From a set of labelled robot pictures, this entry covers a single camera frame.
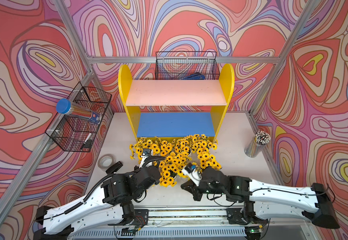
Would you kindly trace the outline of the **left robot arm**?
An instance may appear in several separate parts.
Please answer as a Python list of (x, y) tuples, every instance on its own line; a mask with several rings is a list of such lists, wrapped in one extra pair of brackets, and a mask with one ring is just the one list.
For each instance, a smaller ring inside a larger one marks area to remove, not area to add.
[(66, 240), (95, 227), (143, 227), (147, 211), (135, 211), (133, 203), (147, 189), (160, 182), (161, 173), (155, 166), (142, 167), (125, 174), (110, 174), (98, 181), (83, 197), (59, 207), (41, 206), (35, 222), (41, 229), (35, 240)]

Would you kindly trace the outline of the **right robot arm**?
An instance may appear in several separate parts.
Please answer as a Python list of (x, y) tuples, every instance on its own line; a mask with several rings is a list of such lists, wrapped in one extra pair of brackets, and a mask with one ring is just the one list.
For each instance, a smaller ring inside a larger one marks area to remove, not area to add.
[(224, 196), (228, 202), (244, 206), (236, 215), (240, 225), (257, 224), (272, 218), (296, 218), (325, 229), (340, 225), (330, 199), (330, 188), (314, 183), (310, 187), (273, 185), (241, 176), (226, 176), (207, 167), (202, 170), (191, 164), (182, 173), (189, 181), (181, 188), (193, 195), (195, 201), (203, 196), (215, 201)]

